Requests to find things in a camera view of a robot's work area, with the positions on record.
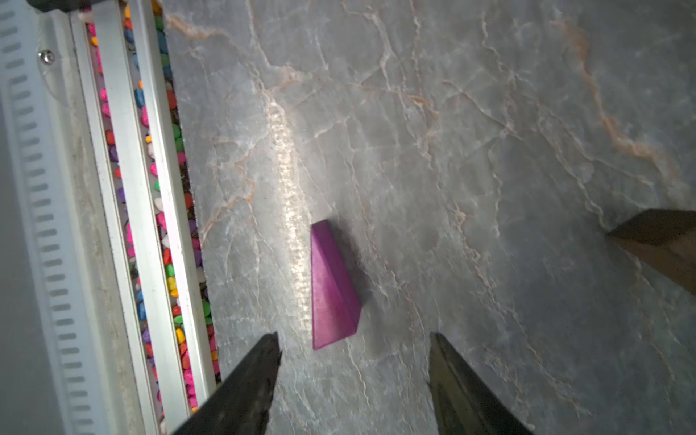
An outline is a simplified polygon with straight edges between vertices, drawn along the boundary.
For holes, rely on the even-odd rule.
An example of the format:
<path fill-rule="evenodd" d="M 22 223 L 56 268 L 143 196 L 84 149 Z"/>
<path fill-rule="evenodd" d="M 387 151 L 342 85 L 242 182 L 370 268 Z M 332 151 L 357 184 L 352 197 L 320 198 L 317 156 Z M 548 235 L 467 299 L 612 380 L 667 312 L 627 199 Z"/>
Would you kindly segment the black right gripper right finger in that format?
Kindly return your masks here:
<path fill-rule="evenodd" d="M 529 434 L 441 333 L 431 334 L 429 389 L 440 434 Z"/>

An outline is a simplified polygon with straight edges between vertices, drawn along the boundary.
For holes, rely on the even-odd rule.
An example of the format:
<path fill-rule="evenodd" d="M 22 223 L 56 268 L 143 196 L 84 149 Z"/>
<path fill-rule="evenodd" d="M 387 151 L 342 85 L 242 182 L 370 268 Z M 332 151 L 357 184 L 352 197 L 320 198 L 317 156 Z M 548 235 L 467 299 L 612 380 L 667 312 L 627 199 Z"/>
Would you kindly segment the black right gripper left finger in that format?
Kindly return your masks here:
<path fill-rule="evenodd" d="M 282 351 L 276 332 L 263 335 L 178 434 L 264 434 Z"/>

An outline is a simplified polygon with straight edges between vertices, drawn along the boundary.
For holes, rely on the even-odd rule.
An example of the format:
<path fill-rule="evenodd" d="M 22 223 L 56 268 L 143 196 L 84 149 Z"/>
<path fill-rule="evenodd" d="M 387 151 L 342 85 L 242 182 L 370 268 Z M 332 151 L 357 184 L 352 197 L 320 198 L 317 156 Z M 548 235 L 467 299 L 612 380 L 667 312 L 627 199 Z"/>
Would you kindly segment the purple wedge block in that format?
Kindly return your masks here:
<path fill-rule="evenodd" d="M 311 226 L 314 350 L 355 335 L 362 306 L 328 220 Z"/>

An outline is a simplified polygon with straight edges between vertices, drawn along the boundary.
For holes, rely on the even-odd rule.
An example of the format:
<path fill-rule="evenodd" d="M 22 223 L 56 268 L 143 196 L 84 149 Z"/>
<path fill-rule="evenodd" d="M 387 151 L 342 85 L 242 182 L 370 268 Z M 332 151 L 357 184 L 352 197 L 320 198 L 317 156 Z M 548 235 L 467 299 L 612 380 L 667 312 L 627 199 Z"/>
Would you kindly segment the dark brown wedge block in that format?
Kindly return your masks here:
<path fill-rule="evenodd" d="M 606 236 L 672 282 L 695 294 L 695 211 L 651 208 Z"/>

